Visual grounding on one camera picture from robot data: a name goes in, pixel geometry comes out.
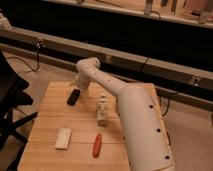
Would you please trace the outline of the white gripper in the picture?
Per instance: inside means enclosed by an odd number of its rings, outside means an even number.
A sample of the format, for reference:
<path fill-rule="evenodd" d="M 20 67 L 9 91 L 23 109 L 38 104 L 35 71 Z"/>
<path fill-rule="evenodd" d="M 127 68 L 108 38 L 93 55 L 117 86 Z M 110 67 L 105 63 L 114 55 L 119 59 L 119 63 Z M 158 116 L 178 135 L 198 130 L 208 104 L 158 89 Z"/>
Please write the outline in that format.
<path fill-rule="evenodd" d="M 81 72 L 79 72 L 73 81 L 70 82 L 71 86 L 76 86 L 78 89 L 80 89 L 80 97 L 86 98 L 89 96 L 89 90 L 87 89 L 90 85 L 90 78 Z"/>

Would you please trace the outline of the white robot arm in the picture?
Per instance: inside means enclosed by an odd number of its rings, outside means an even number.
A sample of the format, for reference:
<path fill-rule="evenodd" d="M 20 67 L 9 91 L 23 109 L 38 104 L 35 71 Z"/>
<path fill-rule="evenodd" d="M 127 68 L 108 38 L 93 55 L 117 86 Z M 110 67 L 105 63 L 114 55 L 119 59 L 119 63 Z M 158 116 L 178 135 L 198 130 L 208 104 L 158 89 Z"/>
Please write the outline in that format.
<path fill-rule="evenodd" d="M 175 171 L 175 164 L 154 100 L 143 85 L 127 83 L 100 70 L 98 58 L 76 63 L 75 85 L 98 83 L 117 99 L 118 114 L 131 171 Z"/>

